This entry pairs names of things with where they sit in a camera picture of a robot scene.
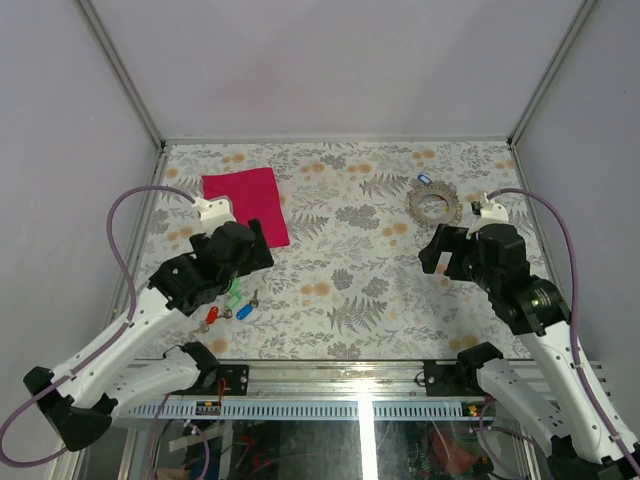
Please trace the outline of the green tag key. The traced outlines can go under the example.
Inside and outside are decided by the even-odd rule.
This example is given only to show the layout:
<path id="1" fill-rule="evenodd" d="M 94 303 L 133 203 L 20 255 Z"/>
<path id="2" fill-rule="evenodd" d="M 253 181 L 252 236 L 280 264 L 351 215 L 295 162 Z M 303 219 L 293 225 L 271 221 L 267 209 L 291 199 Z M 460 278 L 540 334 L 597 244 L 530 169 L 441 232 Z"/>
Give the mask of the green tag key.
<path id="1" fill-rule="evenodd" d="M 227 300 L 225 301 L 224 308 L 226 310 L 233 310 L 241 301 L 240 279 L 236 278 L 227 292 Z"/>

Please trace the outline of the blue tag key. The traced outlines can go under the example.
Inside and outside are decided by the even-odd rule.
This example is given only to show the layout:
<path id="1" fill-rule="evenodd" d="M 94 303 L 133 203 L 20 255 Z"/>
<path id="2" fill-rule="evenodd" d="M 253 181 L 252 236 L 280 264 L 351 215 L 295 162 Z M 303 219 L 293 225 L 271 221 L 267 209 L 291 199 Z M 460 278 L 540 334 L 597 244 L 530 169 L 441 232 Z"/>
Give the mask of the blue tag key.
<path id="1" fill-rule="evenodd" d="M 420 173 L 417 175 L 417 179 L 423 183 L 424 185 L 431 185 L 433 183 L 433 181 L 431 180 L 431 178 L 424 174 L 424 173 Z"/>
<path id="2" fill-rule="evenodd" d="M 239 321 L 245 320 L 255 309 L 258 308 L 258 306 L 258 290 L 255 290 L 249 301 L 236 313 L 236 319 Z"/>

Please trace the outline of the red tag key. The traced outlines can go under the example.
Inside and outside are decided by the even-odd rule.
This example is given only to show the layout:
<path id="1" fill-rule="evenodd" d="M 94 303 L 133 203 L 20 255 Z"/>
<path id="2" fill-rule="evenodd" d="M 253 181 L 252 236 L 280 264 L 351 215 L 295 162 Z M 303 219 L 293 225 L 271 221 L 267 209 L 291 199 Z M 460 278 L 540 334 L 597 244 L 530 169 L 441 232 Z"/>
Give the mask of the red tag key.
<path id="1" fill-rule="evenodd" d="M 199 324 L 198 332 L 207 333 L 210 327 L 219 319 L 229 319 L 233 316 L 232 310 L 228 308 L 220 309 L 213 306 L 206 315 L 204 321 Z"/>

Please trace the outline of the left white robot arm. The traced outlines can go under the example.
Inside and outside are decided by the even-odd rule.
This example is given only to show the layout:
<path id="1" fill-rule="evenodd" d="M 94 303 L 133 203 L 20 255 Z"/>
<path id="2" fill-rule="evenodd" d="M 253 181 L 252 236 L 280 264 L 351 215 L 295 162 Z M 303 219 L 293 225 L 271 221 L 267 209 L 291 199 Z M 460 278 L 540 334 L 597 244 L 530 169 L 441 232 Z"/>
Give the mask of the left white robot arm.
<path id="1" fill-rule="evenodd" d="M 170 326 L 227 293 L 234 280 L 274 264 L 257 219 L 228 221 L 190 243 L 190 252 L 165 261 L 149 278 L 132 314 L 123 314 L 66 362 L 25 375 L 27 390 L 67 450 L 92 445 L 116 418 L 150 400 L 204 395 L 218 386 L 219 362 L 199 341 L 139 370 L 129 367 Z"/>

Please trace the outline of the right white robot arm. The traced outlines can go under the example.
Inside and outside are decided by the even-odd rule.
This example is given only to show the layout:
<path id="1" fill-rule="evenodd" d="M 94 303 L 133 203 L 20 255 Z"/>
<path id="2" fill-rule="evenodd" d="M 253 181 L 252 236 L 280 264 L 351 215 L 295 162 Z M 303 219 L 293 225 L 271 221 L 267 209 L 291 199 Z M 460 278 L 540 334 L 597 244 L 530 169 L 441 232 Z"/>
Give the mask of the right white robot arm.
<path id="1" fill-rule="evenodd" d="M 441 224 L 419 253 L 426 274 L 442 254 L 446 276 L 476 284 L 496 314 L 528 350 L 552 397 L 519 377 L 489 342 L 458 353 L 455 363 L 430 361 L 424 375 L 448 394 L 483 394 L 506 409 L 546 457 L 556 479 L 633 479 L 639 475 L 639 440 L 610 403 L 571 339 L 570 310 L 558 288 L 531 274 L 524 239 L 509 224 L 473 233 Z"/>

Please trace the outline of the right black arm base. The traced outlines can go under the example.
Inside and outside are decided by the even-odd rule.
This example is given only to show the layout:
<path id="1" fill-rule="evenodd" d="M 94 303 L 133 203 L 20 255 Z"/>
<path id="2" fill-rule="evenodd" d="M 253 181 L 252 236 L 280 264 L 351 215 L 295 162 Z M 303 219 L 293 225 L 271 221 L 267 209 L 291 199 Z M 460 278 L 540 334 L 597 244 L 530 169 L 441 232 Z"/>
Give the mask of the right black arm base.
<path id="1" fill-rule="evenodd" d="M 476 368 L 467 352 L 460 352 L 455 360 L 423 360 L 422 385 L 429 397 L 480 396 Z"/>

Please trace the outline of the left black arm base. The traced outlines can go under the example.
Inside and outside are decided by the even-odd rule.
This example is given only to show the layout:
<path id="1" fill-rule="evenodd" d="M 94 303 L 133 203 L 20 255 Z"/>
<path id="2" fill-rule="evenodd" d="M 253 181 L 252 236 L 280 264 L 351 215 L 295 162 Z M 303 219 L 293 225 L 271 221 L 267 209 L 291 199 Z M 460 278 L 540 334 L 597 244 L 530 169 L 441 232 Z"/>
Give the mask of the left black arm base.
<path id="1" fill-rule="evenodd" d="M 222 399 L 246 396 L 249 373 L 250 369 L 246 364 L 221 364 L 205 375 L 197 391 Z"/>

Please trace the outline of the red cloth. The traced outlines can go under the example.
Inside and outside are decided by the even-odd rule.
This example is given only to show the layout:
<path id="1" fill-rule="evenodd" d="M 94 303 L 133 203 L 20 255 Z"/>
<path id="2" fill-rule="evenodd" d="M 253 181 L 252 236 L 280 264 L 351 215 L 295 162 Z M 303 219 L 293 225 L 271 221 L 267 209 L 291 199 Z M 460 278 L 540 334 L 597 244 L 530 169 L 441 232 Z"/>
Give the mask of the red cloth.
<path id="1" fill-rule="evenodd" d="M 280 192 L 271 167 L 204 175 L 202 188 L 208 200 L 228 197 L 239 223 L 247 225 L 249 220 L 259 220 L 269 248 L 290 245 Z"/>

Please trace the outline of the floral table mat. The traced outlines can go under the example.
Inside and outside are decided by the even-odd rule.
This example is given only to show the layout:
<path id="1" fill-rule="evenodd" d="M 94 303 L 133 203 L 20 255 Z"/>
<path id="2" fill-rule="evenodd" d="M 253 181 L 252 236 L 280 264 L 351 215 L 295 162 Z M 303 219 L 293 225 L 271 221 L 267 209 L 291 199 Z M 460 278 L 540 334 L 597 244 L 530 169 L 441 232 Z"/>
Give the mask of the floral table mat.
<path id="1" fill-rule="evenodd" d="M 532 272 L 546 262 L 527 201 L 517 194 L 517 164 L 503 141 L 172 144 L 137 271 L 145 280 L 190 248 L 200 224 L 184 200 L 203 192 L 204 175 L 274 170 L 290 245 L 275 264 L 240 282 L 242 300 L 258 290 L 245 320 L 233 315 L 199 333 L 206 309 L 162 333 L 146 359 L 199 341 L 224 359 L 450 359 L 488 341 L 509 358 L 526 349 L 499 321 L 475 285 L 432 275 L 418 253 L 434 228 L 418 226 L 407 194 L 417 175 L 452 186 L 462 226 L 482 193 L 507 188 L 502 204 L 526 242 Z"/>

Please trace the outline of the aluminium front rail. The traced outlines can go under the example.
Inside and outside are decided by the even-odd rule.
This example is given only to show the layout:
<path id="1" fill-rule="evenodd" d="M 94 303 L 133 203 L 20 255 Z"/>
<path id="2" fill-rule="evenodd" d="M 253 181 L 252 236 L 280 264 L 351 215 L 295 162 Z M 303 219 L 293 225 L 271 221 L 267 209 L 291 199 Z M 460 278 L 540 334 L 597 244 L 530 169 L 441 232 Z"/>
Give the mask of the aluminium front rail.
<path id="1" fill-rule="evenodd" d="M 377 420 L 465 421 L 484 402 L 471 397 L 429 397 L 423 360 L 224 362 L 249 366 L 246 396 L 162 394 L 125 413 L 127 420 L 282 419 L 356 420 L 370 402 Z"/>

